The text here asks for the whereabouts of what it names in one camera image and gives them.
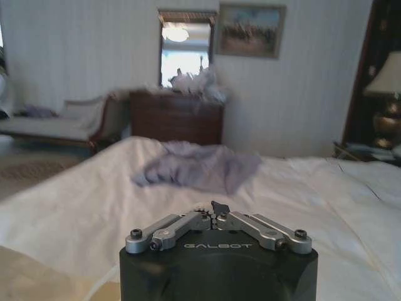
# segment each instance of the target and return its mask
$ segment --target table lamp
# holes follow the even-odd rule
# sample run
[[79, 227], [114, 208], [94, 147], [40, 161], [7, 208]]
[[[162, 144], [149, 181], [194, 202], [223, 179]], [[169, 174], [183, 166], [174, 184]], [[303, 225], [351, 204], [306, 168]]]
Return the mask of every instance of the table lamp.
[[377, 134], [374, 146], [392, 149], [401, 135], [401, 51], [391, 52], [375, 79], [365, 88], [366, 96], [379, 96], [386, 101], [383, 112], [373, 117]]

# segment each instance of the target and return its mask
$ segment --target white wall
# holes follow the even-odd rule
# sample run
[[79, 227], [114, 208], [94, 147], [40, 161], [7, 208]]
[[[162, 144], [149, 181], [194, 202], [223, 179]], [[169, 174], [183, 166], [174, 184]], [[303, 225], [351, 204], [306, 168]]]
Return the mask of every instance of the white wall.
[[[234, 94], [224, 142], [273, 156], [328, 156], [343, 130], [372, 0], [272, 1], [287, 5], [279, 60], [216, 56], [219, 75]], [[60, 108], [66, 98], [156, 84], [157, 8], [218, 10], [219, 1], [1, 0], [1, 5], [19, 99]]]

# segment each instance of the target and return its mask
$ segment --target nightstand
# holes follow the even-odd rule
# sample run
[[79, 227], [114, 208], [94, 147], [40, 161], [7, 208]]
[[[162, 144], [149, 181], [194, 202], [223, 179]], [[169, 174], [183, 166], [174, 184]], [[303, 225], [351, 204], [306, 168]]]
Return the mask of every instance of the nightstand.
[[334, 142], [333, 157], [337, 159], [359, 161], [359, 162], [380, 161], [399, 167], [401, 166], [401, 158], [395, 157], [394, 160], [379, 159], [374, 156], [372, 148], [368, 147], [367, 145], [365, 147], [363, 145], [355, 147], [354, 145], [351, 144], [344, 145]]

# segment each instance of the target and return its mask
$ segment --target mirror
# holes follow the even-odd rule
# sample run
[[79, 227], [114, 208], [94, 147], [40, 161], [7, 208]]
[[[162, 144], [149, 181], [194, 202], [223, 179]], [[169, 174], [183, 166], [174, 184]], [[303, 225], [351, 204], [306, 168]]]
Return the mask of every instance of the mirror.
[[209, 66], [215, 16], [215, 12], [159, 11], [159, 85], [171, 87], [178, 75], [196, 75]]

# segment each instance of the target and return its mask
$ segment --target wooden dresser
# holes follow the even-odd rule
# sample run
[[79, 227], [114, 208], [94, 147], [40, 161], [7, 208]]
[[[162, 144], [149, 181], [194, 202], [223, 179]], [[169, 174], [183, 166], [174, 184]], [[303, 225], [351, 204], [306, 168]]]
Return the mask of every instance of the wooden dresser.
[[220, 144], [224, 106], [174, 92], [130, 94], [131, 135], [159, 141]]

